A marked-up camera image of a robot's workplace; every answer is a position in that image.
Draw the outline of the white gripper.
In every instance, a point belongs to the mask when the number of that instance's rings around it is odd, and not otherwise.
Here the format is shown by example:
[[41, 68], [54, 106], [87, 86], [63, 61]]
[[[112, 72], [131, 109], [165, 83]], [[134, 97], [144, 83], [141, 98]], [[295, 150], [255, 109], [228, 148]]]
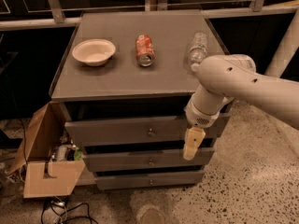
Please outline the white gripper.
[[206, 132], [203, 128], [211, 127], [220, 113], [217, 112], [213, 115], [204, 114], [195, 107], [192, 100], [187, 103], [184, 111], [186, 119], [192, 127], [187, 129], [185, 133], [183, 158], [186, 161], [190, 161], [195, 157], [198, 148], [206, 136]]

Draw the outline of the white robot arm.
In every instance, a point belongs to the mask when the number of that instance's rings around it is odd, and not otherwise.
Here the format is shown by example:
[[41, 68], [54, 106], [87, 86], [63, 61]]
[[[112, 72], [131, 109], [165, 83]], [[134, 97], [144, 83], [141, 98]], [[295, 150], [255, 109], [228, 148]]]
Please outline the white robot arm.
[[199, 86], [185, 107], [190, 127], [185, 133], [183, 158], [190, 161], [197, 153], [206, 133], [219, 117], [221, 109], [235, 98], [299, 128], [299, 83], [256, 72], [248, 55], [208, 55], [207, 34], [193, 35], [188, 52], [192, 73]]

